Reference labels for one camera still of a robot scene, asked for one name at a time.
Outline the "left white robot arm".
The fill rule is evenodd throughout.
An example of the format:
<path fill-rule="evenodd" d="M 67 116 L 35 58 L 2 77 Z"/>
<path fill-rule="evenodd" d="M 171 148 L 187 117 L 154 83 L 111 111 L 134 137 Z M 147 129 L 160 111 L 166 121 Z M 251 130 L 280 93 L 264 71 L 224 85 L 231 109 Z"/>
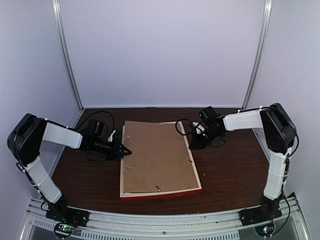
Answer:
<path fill-rule="evenodd" d="M 53 206 L 52 213 L 61 222 L 72 218 L 72 211 L 66 207 L 67 199 L 48 173 L 42 157 L 49 156 L 49 150 L 69 148 L 85 153 L 99 153 L 106 160 L 118 160 L 132 154 L 121 140 L 121 133 L 115 128 L 102 136 L 106 124 L 88 117 L 84 129 L 68 127 L 47 118 L 26 113 L 7 138 L 7 147 L 17 160 L 17 166 L 25 173 L 32 186 L 44 200 Z"/>

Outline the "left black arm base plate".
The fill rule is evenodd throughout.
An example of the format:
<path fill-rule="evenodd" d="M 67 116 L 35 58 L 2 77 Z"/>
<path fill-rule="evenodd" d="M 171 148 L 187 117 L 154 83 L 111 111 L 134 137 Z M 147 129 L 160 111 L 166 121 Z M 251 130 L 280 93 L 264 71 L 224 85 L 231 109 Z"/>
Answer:
<path fill-rule="evenodd" d="M 56 213 L 54 210 L 49 209 L 46 214 L 46 218 L 62 222 L 62 223 L 68 223 L 72 224 L 76 227 L 86 227 L 90 213 L 85 210 L 79 210 L 75 208 L 68 207 L 67 213 L 64 217 L 60 216 L 58 213 Z"/>

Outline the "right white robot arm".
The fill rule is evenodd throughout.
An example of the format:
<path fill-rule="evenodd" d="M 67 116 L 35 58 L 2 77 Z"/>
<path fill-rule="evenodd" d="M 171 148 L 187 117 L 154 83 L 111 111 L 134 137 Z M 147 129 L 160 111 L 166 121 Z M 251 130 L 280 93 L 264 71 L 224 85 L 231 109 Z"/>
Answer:
<path fill-rule="evenodd" d="M 216 113 L 209 106 L 199 112 L 200 122 L 192 121 L 190 149 L 203 149 L 212 145 L 216 138 L 226 132 L 262 129 L 269 150 L 269 168 L 264 199 L 276 201 L 288 176 L 288 164 L 294 146 L 297 146 L 297 128 L 280 103 L 236 112 Z"/>

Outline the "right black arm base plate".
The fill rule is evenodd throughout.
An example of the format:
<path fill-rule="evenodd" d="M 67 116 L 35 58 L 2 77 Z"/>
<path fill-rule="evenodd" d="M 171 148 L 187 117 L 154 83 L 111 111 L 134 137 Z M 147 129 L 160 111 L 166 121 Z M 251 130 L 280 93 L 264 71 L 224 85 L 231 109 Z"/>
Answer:
<path fill-rule="evenodd" d="M 281 210 L 276 209 L 271 212 L 264 212 L 261 206 L 254 208 L 244 208 L 238 212 L 242 226 L 256 225 L 263 222 L 270 222 L 281 217 Z"/>

